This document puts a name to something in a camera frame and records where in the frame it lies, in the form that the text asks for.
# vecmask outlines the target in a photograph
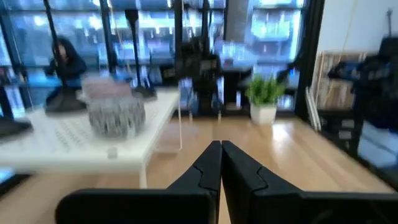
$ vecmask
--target table top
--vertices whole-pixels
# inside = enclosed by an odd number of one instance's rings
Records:
[[[132,172],[146,166],[155,143],[180,99],[177,90],[157,92],[145,104],[143,132],[125,140],[96,136],[87,113],[48,117],[43,109],[27,115],[32,133],[0,143],[0,166],[19,172]]]

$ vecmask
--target light wood floor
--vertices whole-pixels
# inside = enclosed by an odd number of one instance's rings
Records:
[[[183,122],[184,147],[177,155],[155,154],[149,164],[149,188],[166,188],[186,171],[214,139],[229,139],[270,170],[303,190],[393,192],[366,169],[342,154],[296,119],[258,127],[248,119]],[[172,121],[161,144],[178,142]],[[0,223],[53,224],[58,201],[71,191],[87,187],[137,188],[131,175],[37,175],[0,201]],[[229,224],[225,197],[221,196],[220,223]]]

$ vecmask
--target black jacket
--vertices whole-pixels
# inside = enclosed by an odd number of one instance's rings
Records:
[[[86,63],[84,60],[77,54],[75,48],[72,43],[63,37],[59,37],[58,42],[62,44],[65,48],[65,51],[68,56],[68,61],[65,64],[65,70],[62,71],[60,65],[55,65],[55,58],[53,58],[50,62],[50,66],[46,67],[44,72],[46,75],[53,75],[54,72],[57,73],[58,77],[65,76],[66,80],[72,80],[79,78],[86,69]]]

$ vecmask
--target person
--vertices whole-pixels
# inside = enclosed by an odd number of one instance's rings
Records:
[[[61,66],[57,63],[56,58],[53,58],[48,67],[45,67],[44,72],[47,76],[57,73],[59,78],[64,78],[67,82],[80,81],[80,76],[87,70],[86,63],[76,52],[72,43],[64,37],[57,38],[57,44],[53,44],[52,50],[55,55],[55,48],[58,47],[61,59],[65,63],[65,68],[62,70]],[[71,87],[73,90],[79,90],[81,87]],[[60,92],[62,87],[56,87],[53,92],[49,94],[46,99],[46,104],[49,104]]]

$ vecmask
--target black stand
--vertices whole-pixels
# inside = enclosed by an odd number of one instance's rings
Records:
[[[60,66],[62,72],[65,71],[65,63],[61,59],[60,51],[57,46],[57,33],[55,31],[54,23],[51,15],[51,7],[49,4],[49,0],[43,0],[45,6],[45,12],[47,14],[51,36],[55,43],[55,59]],[[48,104],[45,105],[46,113],[69,113],[74,111],[81,111],[86,109],[86,105],[79,101],[76,97],[76,93],[74,89],[70,88],[67,85],[67,81],[65,79],[65,74],[58,74],[62,81],[62,89],[58,92],[57,96],[51,100]]]
[[[140,93],[144,99],[153,99],[156,98],[156,91],[149,86],[142,86],[141,83],[141,70],[139,68],[138,61],[138,45],[137,45],[137,34],[136,34],[136,22],[138,20],[138,11],[137,10],[125,10],[126,19],[130,23],[130,28],[132,32],[132,44],[134,46],[134,60],[136,62],[136,73],[137,73],[137,87],[134,88],[134,92]]]
[[[0,87],[0,105],[5,115],[0,116],[0,139],[17,136],[32,129],[32,125],[29,122],[15,121],[13,119],[11,106],[4,87]]]

